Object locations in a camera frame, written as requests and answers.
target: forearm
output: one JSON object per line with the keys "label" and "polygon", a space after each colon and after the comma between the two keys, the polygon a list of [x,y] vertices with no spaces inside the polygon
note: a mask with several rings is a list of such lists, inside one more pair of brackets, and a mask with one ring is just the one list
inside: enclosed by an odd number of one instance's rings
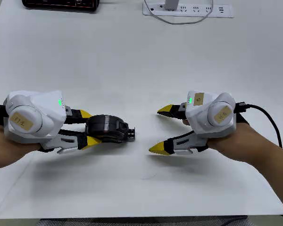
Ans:
{"label": "forearm", "polygon": [[8,166],[31,151],[38,150],[39,144],[18,144],[6,139],[0,126],[0,168]]}
{"label": "forearm", "polygon": [[210,139],[208,146],[228,158],[254,166],[283,202],[283,149],[270,142],[246,123],[224,138]]}
{"label": "forearm", "polygon": [[266,178],[283,203],[283,149],[270,145],[266,155],[252,165]]}

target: white table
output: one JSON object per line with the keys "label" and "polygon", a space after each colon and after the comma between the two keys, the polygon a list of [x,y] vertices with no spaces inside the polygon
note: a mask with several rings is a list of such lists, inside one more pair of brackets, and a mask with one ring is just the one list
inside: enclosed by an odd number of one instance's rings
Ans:
{"label": "white table", "polygon": [[[4,0],[0,103],[12,90],[60,89],[73,108],[135,126],[136,141],[35,152],[0,169],[0,218],[283,214],[271,187],[245,163],[213,150],[148,152],[190,131],[156,116],[190,89],[227,91],[264,107],[283,138],[283,1],[216,3],[231,3],[236,18],[172,26],[143,16],[141,0],[103,0],[96,14],[27,10],[21,0]],[[262,113],[244,116],[276,142]]]}

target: human hand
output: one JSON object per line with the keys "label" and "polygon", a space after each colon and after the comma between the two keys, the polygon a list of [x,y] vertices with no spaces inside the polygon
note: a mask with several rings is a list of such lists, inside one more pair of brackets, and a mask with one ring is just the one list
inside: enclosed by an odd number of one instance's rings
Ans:
{"label": "human hand", "polygon": [[18,144],[6,139],[3,127],[0,126],[0,168],[8,166],[29,152],[40,149],[39,144]]}
{"label": "human hand", "polygon": [[251,165],[267,156],[271,147],[277,147],[247,123],[237,123],[236,131],[226,137],[209,139],[208,146],[230,159]]}

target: power strip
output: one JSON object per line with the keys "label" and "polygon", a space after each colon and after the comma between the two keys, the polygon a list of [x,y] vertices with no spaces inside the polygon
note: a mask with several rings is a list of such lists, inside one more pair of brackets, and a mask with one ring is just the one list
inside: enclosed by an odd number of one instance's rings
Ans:
{"label": "power strip", "polygon": [[[209,4],[178,4],[177,10],[166,10],[164,3],[148,3],[152,13],[157,16],[199,16],[203,17],[211,10]],[[147,6],[143,3],[142,13],[151,16]],[[231,5],[214,5],[212,13],[208,17],[233,18]]]}

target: label sticker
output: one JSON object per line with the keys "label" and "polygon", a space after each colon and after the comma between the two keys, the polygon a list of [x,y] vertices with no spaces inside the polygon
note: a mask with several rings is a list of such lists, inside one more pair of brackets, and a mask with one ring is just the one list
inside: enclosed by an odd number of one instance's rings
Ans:
{"label": "label sticker", "polygon": [[195,93],[194,106],[203,105],[203,98],[204,98],[204,93]]}
{"label": "label sticker", "polygon": [[218,122],[218,124],[220,124],[231,114],[231,112],[232,110],[228,106],[225,106],[214,116],[214,119]]}
{"label": "label sticker", "polygon": [[18,112],[14,113],[9,120],[14,122],[21,128],[25,129],[26,131],[29,131],[33,126],[33,123],[31,121],[29,121],[27,118],[25,118],[23,115],[19,114]]}

